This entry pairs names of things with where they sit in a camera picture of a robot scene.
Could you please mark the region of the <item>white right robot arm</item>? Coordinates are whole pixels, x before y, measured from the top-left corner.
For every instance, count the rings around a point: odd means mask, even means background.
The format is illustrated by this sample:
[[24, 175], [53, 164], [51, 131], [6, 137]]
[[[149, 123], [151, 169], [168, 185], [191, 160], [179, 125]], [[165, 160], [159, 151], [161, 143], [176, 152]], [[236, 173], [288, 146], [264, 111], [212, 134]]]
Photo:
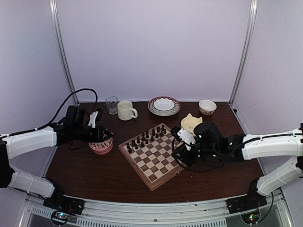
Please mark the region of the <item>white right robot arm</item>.
[[275, 189], [303, 176], [302, 127], [283, 133], [233, 135], [225, 138], [215, 123], [204, 122], [194, 128], [193, 134], [180, 127], [174, 127], [170, 133], [174, 140], [181, 142], [179, 148], [172, 149], [172, 156], [188, 171], [197, 160], [211, 156], [220, 163], [210, 170], [219, 168], [226, 162], [289, 156], [290, 159], [276, 170], [250, 183], [242, 202], [249, 209], [254, 208], [261, 197], [266, 197]]

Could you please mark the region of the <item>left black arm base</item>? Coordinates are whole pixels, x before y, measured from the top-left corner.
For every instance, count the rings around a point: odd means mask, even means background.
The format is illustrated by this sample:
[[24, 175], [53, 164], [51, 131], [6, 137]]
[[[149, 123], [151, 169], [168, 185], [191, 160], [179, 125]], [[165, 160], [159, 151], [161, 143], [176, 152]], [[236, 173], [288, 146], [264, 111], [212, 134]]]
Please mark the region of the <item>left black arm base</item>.
[[44, 199], [43, 205], [54, 210], [59, 210], [70, 215], [81, 215], [84, 209], [84, 200], [63, 197], [62, 201], [56, 201], [52, 198]]

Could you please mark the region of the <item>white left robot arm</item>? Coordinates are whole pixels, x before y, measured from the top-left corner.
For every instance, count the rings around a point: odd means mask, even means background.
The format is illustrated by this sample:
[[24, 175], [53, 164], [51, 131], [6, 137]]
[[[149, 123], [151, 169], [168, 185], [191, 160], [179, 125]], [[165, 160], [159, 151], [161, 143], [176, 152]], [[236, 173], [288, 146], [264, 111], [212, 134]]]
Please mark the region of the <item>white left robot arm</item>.
[[33, 130], [1, 136], [1, 188], [9, 187], [37, 194], [49, 198], [50, 203], [58, 210], [65, 209], [68, 206], [68, 199], [63, 196], [63, 190], [59, 186], [45, 178], [22, 171], [9, 162], [25, 153], [42, 148], [57, 147], [75, 140], [85, 143], [101, 143], [112, 138], [112, 133], [97, 124], [103, 110], [93, 111], [89, 115], [88, 122], [84, 122], [85, 113], [84, 109], [70, 105], [66, 116], [59, 122], [51, 122]]

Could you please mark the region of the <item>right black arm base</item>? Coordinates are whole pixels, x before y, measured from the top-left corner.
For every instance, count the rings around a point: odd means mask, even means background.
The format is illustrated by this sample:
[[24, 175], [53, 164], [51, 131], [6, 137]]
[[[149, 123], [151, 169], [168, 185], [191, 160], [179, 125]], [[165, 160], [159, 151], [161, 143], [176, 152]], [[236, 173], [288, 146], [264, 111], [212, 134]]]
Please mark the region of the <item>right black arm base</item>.
[[245, 195], [226, 200], [230, 214], [257, 209], [267, 205], [266, 197], [262, 195]]

